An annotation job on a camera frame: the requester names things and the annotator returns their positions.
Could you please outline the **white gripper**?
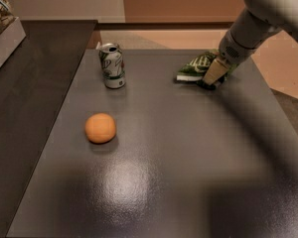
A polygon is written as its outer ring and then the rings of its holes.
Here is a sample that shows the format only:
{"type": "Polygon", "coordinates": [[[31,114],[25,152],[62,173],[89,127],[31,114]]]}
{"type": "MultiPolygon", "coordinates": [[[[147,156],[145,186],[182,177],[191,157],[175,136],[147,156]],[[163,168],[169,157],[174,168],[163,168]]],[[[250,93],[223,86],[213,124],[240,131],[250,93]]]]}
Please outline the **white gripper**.
{"type": "Polygon", "coordinates": [[[256,51],[256,46],[257,40],[250,33],[228,30],[219,46],[220,55],[224,59],[216,58],[213,60],[203,77],[203,82],[207,85],[215,83],[228,72],[229,63],[240,64],[244,62],[256,51]]]}

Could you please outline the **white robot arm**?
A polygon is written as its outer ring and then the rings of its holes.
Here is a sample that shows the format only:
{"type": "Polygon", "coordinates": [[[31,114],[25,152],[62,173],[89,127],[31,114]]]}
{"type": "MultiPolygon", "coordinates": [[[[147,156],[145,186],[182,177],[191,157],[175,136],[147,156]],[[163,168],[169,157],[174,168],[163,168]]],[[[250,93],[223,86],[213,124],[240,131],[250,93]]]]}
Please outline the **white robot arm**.
{"type": "Polygon", "coordinates": [[[219,54],[203,77],[204,84],[216,83],[280,31],[298,43],[298,0],[244,0],[244,4],[222,38],[219,54]]]}

